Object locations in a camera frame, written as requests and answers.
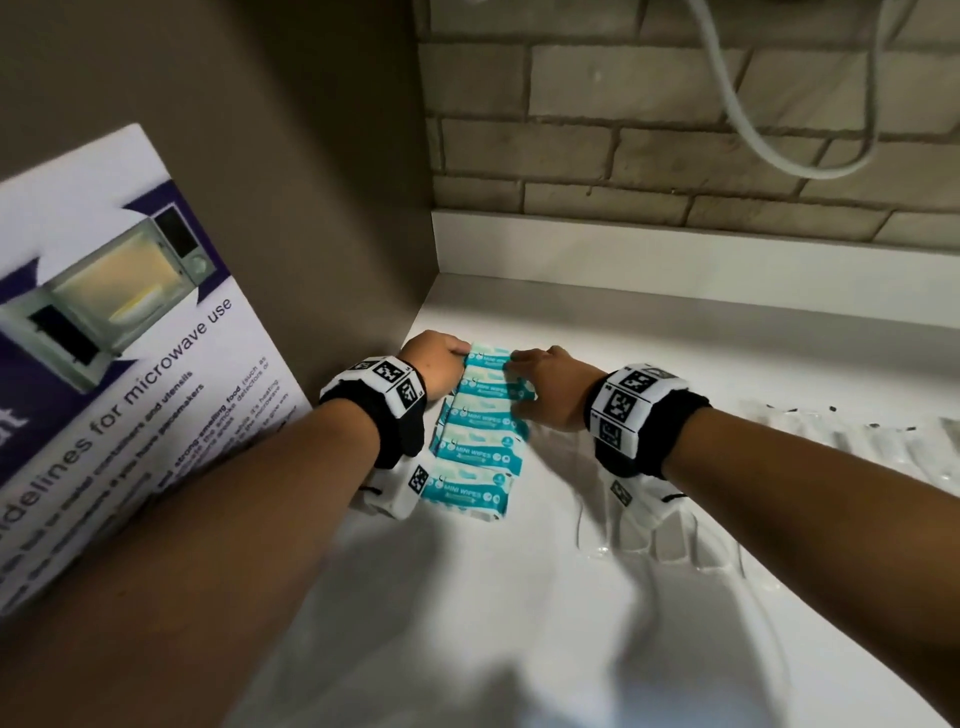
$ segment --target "white cable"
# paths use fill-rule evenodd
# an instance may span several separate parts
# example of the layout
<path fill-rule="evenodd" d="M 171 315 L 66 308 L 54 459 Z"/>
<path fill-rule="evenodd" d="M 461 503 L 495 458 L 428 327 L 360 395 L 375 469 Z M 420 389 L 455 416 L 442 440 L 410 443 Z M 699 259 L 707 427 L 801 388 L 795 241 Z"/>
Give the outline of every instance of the white cable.
<path fill-rule="evenodd" d="M 710 69 L 720 89 L 723 105 L 727 110 L 731 124 L 739 132 L 747 145 L 763 159 L 788 175 L 802 177 L 808 180 L 837 180 L 841 177 L 858 172 L 871 161 L 876 154 L 876 145 L 879 142 L 880 130 L 878 124 L 879 98 L 877 86 L 879 79 L 879 60 L 883 52 L 883 17 L 888 0 L 878 0 L 876 17 L 870 33 L 870 50 L 867 54 L 867 88 L 866 104 L 864 109 L 864 139 L 863 145 L 856 158 L 848 164 L 839 167 L 805 167 L 791 159 L 784 157 L 771 147 L 757 132 L 751 123 L 746 111 L 740 105 L 736 90 L 727 72 L 727 64 L 720 50 L 720 36 L 717 35 L 716 24 L 707 0 L 686 0 L 686 4 L 693 13 L 697 25 L 700 26 L 700 38 L 709 57 Z"/>

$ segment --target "person's left hand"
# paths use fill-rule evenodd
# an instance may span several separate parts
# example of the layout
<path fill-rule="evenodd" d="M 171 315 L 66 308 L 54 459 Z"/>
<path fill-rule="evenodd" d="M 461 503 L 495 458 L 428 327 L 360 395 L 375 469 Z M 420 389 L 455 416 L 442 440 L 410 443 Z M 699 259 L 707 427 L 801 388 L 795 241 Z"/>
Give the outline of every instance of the person's left hand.
<path fill-rule="evenodd" d="M 439 331 L 424 331 L 408 341 L 397 358 L 417 368 L 426 383 L 426 398 L 449 394 L 464 375 L 464 356 L 470 344 Z"/>

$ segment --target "poster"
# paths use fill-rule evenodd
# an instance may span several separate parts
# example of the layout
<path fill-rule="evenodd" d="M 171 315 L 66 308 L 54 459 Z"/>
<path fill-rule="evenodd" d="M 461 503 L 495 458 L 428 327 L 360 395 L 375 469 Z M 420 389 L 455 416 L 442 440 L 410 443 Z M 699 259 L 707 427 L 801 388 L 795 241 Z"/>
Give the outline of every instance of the poster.
<path fill-rule="evenodd" d="M 139 126 L 0 183 L 0 240 L 1 619 L 309 404 Z"/>

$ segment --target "black and white square marker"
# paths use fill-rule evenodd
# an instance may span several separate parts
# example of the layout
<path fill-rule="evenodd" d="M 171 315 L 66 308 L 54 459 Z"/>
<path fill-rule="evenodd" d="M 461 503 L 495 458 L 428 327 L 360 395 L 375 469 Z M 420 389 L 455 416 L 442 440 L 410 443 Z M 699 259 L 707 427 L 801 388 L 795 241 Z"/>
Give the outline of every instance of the black and white square marker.
<path fill-rule="evenodd" d="M 398 369 L 389 361 L 381 361 L 379 364 L 373 367 L 373 373 L 379 376 L 381 379 L 386 379 L 391 384 L 398 381 L 404 375 L 403 370 Z"/>
<path fill-rule="evenodd" d="M 669 372 L 665 372 L 663 369 L 657 369 L 657 367 L 646 367 L 644 370 L 647 374 L 652 374 L 660 379 L 676 379 L 677 375 L 672 375 Z"/>
<path fill-rule="evenodd" d="M 609 423 L 606 420 L 601 420 L 600 440 L 607 443 L 607 445 L 614 449 L 620 449 L 620 445 L 623 440 L 623 431 L 613 423 Z"/>
<path fill-rule="evenodd" d="M 417 390 L 414 389 L 414 384 L 410 379 L 401 381 L 396 391 L 400 395 L 400 401 L 403 402 L 403 406 L 406 409 L 410 409 L 414 402 L 417 401 Z"/>
<path fill-rule="evenodd" d="M 430 475 L 422 466 L 417 465 L 417 469 L 414 471 L 414 474 L 410 476 L 410 482 L 407 483 L 414 493 L 420 495 L 423 492 L 423 486 L 426 485 L 426 481 L 429 479 Z"/>
<path fill-rule="evenodd" d="M 623 503 L 623 507 L 626 508 L 630 505 L 631 501 L 634 499 L 633 496 L 627 491 L 623 485 L 620 484 L 619 480 L 615 480 L 613 485 L 610 487 L 611 492 L 616 496 L 616 499 Z"/>
<path fill-rule="evenodd" d="M 618 381 L 616 386 L 629 389 L 637 394 L 642 394 L 650 389 L 650 385 L 656 381 L 656 377 L 646 375 L 643 372 L 630 372 L 627 376 Z"/>
<path fill-rule="evenodd" d="M 628 395 L 626 392 L 614 390 L 603 408 L 603 413 L 619 423 L 626 423 L 630 418 L 630 413 L 636 406 L 636 397 Z"/>

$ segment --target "stack of wipes packets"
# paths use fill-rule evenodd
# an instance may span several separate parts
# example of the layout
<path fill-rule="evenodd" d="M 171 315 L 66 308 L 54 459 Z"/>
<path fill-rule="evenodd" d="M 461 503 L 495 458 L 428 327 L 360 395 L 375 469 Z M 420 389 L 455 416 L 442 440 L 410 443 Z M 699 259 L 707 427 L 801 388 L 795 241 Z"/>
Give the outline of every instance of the stack of wipes packets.
<path fill-rule="evenodd" d="M 533 387 L 508 381 L 505 349 L 474 345 L 454 395 L 444 399 L 430 449 L 437 464 L 422 498 L 484 521 L 507 514 L 514 480 L 520 475 L 529 437 L 511 406 L 531 400 Z"/>

